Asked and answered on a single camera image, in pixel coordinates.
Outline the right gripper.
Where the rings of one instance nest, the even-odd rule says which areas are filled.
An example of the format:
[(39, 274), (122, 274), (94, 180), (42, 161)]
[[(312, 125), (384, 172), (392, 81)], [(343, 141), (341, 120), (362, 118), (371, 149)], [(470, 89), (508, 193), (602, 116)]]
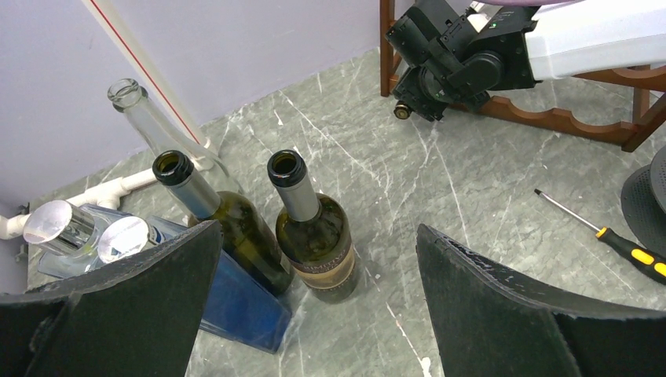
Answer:
[(446, 1), (417, 1), (386, 33), (386, 40), (408, 65), (391, 93), (429, 121), (442, 119), (444, 110), (461, 104), (477, 112), (485, 94), (465, 93), (450, 76), (460, 73), (464, 50), (478, 35), (468, 20), (478, 12), (469, 2), (461, 13)]

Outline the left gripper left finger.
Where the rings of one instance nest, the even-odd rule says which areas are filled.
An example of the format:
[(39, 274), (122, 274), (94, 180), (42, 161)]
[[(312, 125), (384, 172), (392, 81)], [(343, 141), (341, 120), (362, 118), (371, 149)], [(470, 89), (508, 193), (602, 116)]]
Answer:
[(183, 376), (221, 255), (205, 221), (92, 272), (1, 297), (4, 376)]

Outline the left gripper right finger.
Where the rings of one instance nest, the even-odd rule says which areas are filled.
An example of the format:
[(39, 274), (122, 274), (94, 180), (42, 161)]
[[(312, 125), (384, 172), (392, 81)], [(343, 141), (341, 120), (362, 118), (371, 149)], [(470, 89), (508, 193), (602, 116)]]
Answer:
[(415, 251), (447, 376), (662, 376), (665, 314), (545, 284), (428, 225)]

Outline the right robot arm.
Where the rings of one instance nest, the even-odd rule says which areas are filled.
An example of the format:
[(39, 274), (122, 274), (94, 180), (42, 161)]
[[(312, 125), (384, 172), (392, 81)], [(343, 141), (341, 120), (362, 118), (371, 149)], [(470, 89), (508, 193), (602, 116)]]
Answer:
[(489, 19), (446, 1), (417, 1), (386, 33), (407, 70), (393, 88), (398, 119), (429, 121), (492, 91), (665, 60), (662, 1), (500, 1)]

